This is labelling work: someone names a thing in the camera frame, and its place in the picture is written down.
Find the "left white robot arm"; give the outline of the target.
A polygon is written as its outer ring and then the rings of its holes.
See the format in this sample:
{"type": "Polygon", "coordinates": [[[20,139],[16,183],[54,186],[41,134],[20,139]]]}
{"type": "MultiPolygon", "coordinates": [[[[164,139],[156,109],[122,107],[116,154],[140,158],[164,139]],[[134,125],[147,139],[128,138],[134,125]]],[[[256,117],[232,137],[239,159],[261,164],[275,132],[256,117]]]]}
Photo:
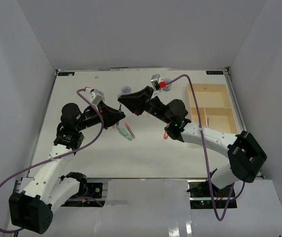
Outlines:
{"type": "Polygon", "coordinates": [[[14,192],[9,198],[11,223],[38,234],[45,233],[53,214],[68,198],[74,195],[82,197],[87,193],[84,174],[73,171],[63,175],[84,140],[82,130],[101,122],[102,128],[107,129],[123,118],[123,112],[103,101],[97,106],[88,106],[83,112],[75,103],[64,105],[48,162],[20,193],[14,192]]]}

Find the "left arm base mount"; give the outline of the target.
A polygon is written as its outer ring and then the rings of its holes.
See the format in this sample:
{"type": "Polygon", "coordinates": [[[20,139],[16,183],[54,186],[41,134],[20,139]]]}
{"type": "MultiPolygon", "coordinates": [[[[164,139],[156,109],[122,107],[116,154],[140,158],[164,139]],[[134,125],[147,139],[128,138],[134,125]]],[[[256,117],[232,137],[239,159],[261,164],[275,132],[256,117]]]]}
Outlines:
{"type": "Polygon", "coordinates": [[[79,191],[72,195],[62,206],[65,207],[103,207],[105,201],[102,198],[103,184],[101,182],[89,182],[86,175],[79,172],[70,172],[60,177],[60,184],[64,180],[76,180],[79,183],[79,191]]]}

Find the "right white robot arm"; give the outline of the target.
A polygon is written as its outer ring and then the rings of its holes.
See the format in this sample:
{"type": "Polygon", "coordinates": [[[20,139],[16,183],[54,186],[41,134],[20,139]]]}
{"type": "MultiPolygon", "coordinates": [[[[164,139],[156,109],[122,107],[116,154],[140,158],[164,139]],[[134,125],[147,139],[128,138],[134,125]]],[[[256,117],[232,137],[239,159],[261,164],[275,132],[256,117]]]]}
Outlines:
{"type": "Polygon", "coordinates": [[[250,132],[232,134],[202,128],[186,118],[188,111],[182,100],[174,99],[165,105],[153,92],[147,86],[139,92],[119,96],[118,101],[137,116],[147,112],[166,123],[165,131],[173,140],[201,145],[229,159],[229,164],[217,169],[207,182],[206,192],[210,196],[219,196],[225,187],[237,181],[255,180],[267,155],[250,132]]]}

